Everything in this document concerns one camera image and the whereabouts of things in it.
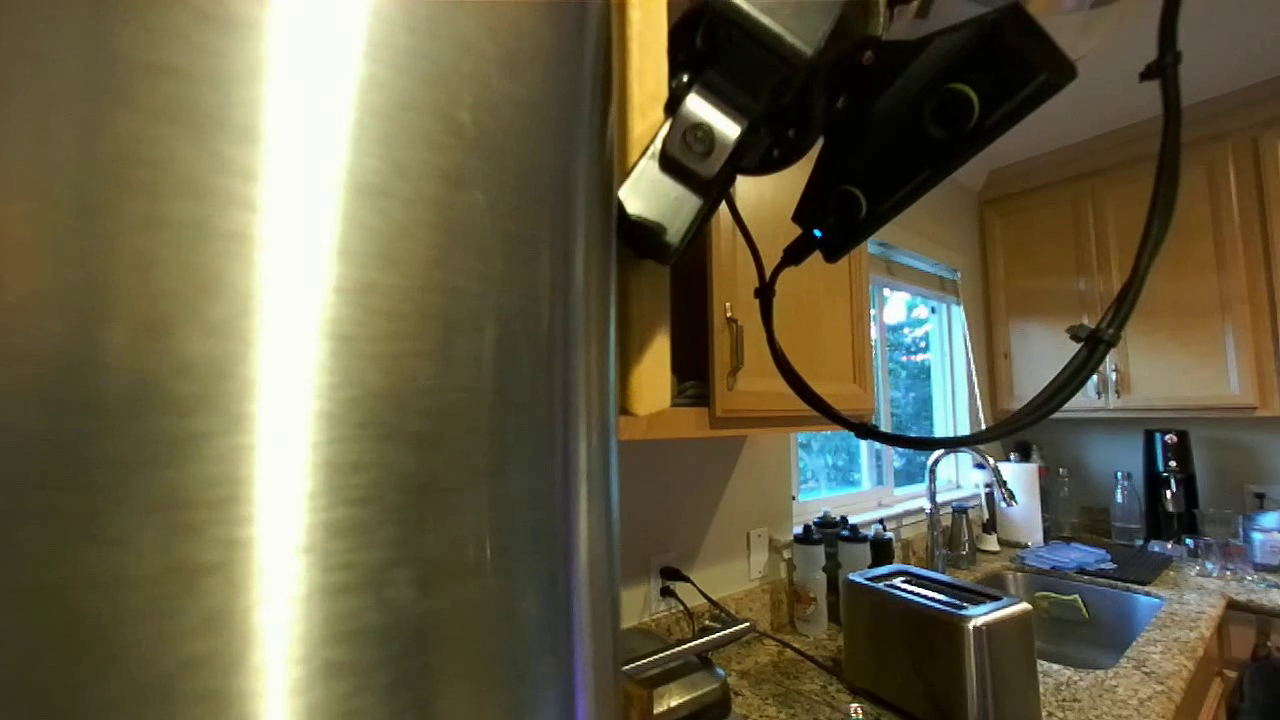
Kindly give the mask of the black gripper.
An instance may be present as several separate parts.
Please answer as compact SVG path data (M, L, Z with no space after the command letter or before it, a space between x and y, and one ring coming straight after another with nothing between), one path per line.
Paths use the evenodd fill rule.
M669 26L665 128L647 143L656 219L615 234L670 264L736 174L797 165L828 118L828 68L855 39L853 0L696 0Z

